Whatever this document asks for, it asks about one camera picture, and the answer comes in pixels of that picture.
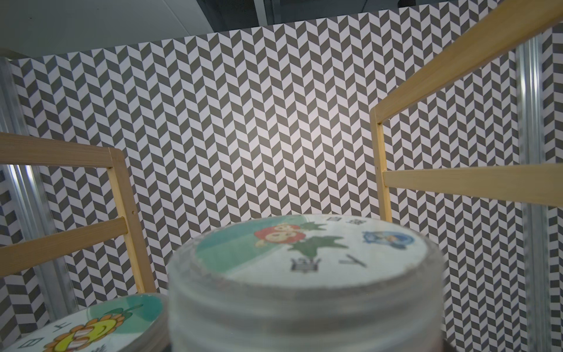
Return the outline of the sunflower seed jar yellow label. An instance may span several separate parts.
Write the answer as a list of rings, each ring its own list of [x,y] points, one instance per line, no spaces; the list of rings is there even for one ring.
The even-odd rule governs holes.
[[[90,306],[7,346],[5,351],[163,351],[169,300],[142,293]]]

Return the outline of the jar with strawberry lid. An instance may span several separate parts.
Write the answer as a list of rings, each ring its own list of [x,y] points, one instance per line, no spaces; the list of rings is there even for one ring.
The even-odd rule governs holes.
[[[441,250],[379,219],[300,214],[211,230],[169,275],[173,351],[442,351]]]

